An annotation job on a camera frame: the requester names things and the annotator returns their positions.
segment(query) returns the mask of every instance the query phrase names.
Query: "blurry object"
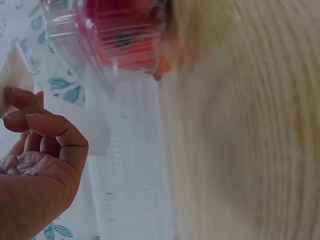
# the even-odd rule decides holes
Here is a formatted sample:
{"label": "blurry object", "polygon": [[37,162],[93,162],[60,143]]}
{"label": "blurry object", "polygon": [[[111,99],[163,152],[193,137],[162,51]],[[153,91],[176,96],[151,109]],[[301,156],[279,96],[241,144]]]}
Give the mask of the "blurry object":
{"label": "blurry object", "polygon": [[46,36],[88,86],[112,91],[128,73],[158,68],[166,9],[163,0],[45,0]]}

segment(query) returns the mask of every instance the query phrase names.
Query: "palm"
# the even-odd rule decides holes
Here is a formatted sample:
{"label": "palm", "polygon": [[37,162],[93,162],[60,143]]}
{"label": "palm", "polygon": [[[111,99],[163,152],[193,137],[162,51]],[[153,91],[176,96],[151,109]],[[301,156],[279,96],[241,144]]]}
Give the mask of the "palm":
{"label": "palm", "polygon": [[88,142],[65,118],[46,111],[39,96],[20,92],[19,99],[17,93],[10,94],[7,101],[19,110],[5,117],[4,125],[22,134],[0,159],[0,224],[4,212],[4,230],[20,233],[12,230],[8,239],[27,240],[70,206]]}

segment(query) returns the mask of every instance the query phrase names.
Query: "beige surface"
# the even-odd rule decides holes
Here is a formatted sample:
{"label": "beige surface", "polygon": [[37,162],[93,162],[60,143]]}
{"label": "beige surface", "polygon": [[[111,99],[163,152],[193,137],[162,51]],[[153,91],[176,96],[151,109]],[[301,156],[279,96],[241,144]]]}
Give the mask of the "beige surface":
{"label": "beige surface", "polygon": [[180,239],[319,240],[320,1],[175,4],[212,44],[160,84]]}

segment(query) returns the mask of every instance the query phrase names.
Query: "fingernail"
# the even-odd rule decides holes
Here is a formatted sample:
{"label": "fingernail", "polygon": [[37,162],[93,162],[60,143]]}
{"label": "fingernail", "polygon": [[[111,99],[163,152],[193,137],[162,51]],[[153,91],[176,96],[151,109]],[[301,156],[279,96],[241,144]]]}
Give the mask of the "fingernail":
{"label": "fingernail", "polygon": [[18,88],[18,87],[15,87],[15,86],[12,86],[10,87],[12,89],[12,91],[14,93],[22,93],[24,90],[22,90],[21,88]]}
{"label": "fingernail", "polygon": [[14,111],[10,114],[8,114],[7,116],[5,116],[3,119],[6,119],[6,120],[13,120],[15,119],[17,116],[19,115],[19,111]]}
{"label": "fingernail", "polygon": [[43,116],[45,116],[45,115],[44,114],[39,114],[39,113],[31,113],[31,114],[25,115],[25,117],[29,118],[29,119],[41,118]]}

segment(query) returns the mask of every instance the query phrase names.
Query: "teal leaf pattern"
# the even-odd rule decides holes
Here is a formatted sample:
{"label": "teal leaf pattern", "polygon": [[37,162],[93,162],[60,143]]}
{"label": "teal leaf pattern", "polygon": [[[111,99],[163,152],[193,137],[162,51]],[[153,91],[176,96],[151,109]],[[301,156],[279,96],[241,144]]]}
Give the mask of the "teal leaf pattern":
{"label": "teal leaf pattern", "polygon": [[72,235],[71,231],[66,228],[65,226],[62,225],[54,225],[53,226],[54,230],[56,230],[60,235],[67,237],[67,238],[73,238],[74,236]]}
{"label": "teal leaf pattern", "polygon": [[55,234],[51,224],[44,229],[43,234],[46,240],[55,240]]}
{"label": "teal leaf pattern", "polygon": [[79,99],[80,91],[81,91],[81,86],[77,86],[76,88],[67,91],[63,95],[63,100],[72,104],[75,103]]}
{"label": "teal leaf pattern", "polygon": [[4,36],[7,31],[7,20],[3,18],[0,22],[0,38]]}
{"label": "teal leaf pattern", "polygon": [[36,17],[32,20],[31,26],[33,30],[38,30],[42,26],[42,16]]}
{"label": "teal leaf pattern", "polygon": [[51,46],[51,44],[49,44],[49,50],[52,54],[54,54],[56,51],[54,50],[54,48]]}
{"label": "teal leaf pattern", "polygon": [[38,3],[38,4],[34,7],[34,9],[32,9],[31,12],[29,12],[28,17],[29,17],[29,18],[33,17],[33,16],[37,13],[37,11],[38,11],[38,9],[39,9],[40,7],[41,7],[41,4]]}
{"label": "teal leaf pattern", "polygon": [[38,44],[44,44],[46,41],[46,33],[43,32],[41,33],[41,35],[38,37]]}
{"label": "teal leaf pattern", "polygon": [[51,90],[65,89],[74,84],[74,82],[68,82],[62,77],[51,77],[49,78],[48,83],[51,85]]}
{"label": "teal leaf pattern", "polygon": [[68,74],[68,76],[73,76],[74,75],[70,69],[68,69],[67,74]]}

